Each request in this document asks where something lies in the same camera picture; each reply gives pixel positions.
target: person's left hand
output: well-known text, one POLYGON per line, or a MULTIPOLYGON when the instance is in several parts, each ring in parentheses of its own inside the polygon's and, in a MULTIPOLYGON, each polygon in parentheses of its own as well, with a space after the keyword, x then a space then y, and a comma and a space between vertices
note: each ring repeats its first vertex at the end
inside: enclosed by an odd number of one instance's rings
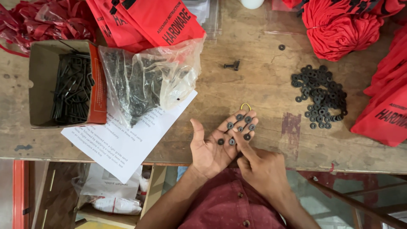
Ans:
POLYGON ((255 116, 256 112, 254 110, 249 111, 247 114, 245 110, 239 110, 222 122, 206 140, 204 140, 205 132, 203 125, 198 120, 191 119, 192 126, 194 127, 194 137, 190 145, 193 159, 191 167, 194 167, 207 179, 215 177, 224 170, 236 157, 238 152, 236 144, 229 144, 229 140, 232 138, 231 131, 244 127, 242 134, 249 133, 252 139, 254 131, 250 131, 249 126, 251 124, 257 125, 258 119, 255 116), (246 123, 244 119, 237 121, 236 116, 238 114, 244 117, 250 116, 252 118, 251 123, 246 123), (228 130, 227 124, 229 122, 234 124, 233 129, 228 130), (218 144, 219 139, 224 140, 223 145, 218 144))

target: red metal frame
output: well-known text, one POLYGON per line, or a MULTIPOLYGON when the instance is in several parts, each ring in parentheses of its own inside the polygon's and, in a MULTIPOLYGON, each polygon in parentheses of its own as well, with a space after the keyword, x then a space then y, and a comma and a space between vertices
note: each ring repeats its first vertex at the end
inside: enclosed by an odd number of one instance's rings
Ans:
POLYGON ((28 161, 13 163, 13 229, 28 229, 28 161))

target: instruction sheet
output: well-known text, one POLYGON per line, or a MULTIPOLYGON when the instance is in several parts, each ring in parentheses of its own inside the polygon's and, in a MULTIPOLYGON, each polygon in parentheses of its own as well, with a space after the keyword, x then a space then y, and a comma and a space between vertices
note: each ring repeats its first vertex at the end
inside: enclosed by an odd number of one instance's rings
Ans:
POLYGON ((119 111, 108 100, 105 125, 64 128, 61 134, 122 183, 127 183, 196 95, 192 91, 171 110, 154 109, 131 129, 118 122, 116 112, 119 111))

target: hand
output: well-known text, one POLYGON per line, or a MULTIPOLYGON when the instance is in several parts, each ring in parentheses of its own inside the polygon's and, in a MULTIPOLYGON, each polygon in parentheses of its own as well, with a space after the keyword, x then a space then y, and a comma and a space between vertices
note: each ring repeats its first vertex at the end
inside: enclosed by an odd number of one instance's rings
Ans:
POLYGON ((255 118, 255 116, 256 112, 254 110, 249 111, 247 114, 245 110, 239 110, 222 122, 206 140, 204 140, 205 132, 203 125, 198 120, 191 119, 192 126, 194 127, 194 137, 191 142, 193 159, 191 166, 207 179, 215 177, 224 170, 236 157, 238 152, 236 144, 229 144, 229 140, 232 138, 232 132, 234 132, 233 130, 237 131, 239 127, 244 127, 242 133, 249 133, 251 138, 253 138, 254 131, 250 131, 249 126, 258 123, 258 119, 255 118), (238 114, 244 115, 245 117, 250 116, 252 122, 246 124, 244 119, 237 121, 236 116, 238 114), (233 129, 228 130, 227 124, 229 122, 234 124, 233 129), (223 145, 218 144, 219 139, 224 140, 223 145))
POLYGON ((233 137, 243 153, 237 160, 243 178, 255 188, 271 205, 274 200, 281 200, 291 194, 287 180, 284 156, 279 153, 252 148, 239 132, 233 137))

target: forearm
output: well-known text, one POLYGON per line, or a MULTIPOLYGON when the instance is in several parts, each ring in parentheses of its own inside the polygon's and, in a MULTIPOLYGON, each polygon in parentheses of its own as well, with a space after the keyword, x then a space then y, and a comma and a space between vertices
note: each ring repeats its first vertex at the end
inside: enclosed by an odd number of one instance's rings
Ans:
POLYGON ((267 197, 269 203, 286 220, 287 224, 295 229, 320 229, 321 227, 312 216, 301 206, 301 203, 290 190, 283 193, 281 197, 267 197))
POLYGON ((205 182, 206 178, 190 166, 175 186, 161 196, 141 218, 136 228, 177 228, 205 182))

